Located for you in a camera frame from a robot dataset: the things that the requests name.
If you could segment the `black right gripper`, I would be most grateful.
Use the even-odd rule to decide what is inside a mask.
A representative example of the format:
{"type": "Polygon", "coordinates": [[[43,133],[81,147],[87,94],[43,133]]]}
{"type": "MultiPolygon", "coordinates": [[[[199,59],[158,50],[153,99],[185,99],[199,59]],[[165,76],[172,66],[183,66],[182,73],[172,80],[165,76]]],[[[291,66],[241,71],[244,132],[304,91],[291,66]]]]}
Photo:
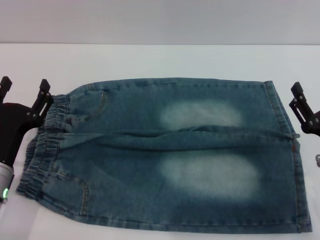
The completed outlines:
{"type": "Polygon", "coordinates": [[[303,88],[299,82],[291,87],[293,100],[289,106],[300,122],[304,133],[320,136],[320,111],[313,113],[304,95],[303,88]]]}

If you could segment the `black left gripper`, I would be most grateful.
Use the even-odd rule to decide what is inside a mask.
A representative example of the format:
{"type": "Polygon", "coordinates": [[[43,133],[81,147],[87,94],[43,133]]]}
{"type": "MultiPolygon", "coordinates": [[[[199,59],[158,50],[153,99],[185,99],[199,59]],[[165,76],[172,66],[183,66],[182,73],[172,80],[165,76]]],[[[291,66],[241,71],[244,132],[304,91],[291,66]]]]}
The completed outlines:
{"type": "Polygon", "coordinates": [[[14,165],[28,121],[32,125],[42,125],[54,102],[50,84],[42,79],[37,98],[32,107],[19,103],[2,103],[12,86],[8,76],[0,81],[0,162],[9,167],[14,165]]]}

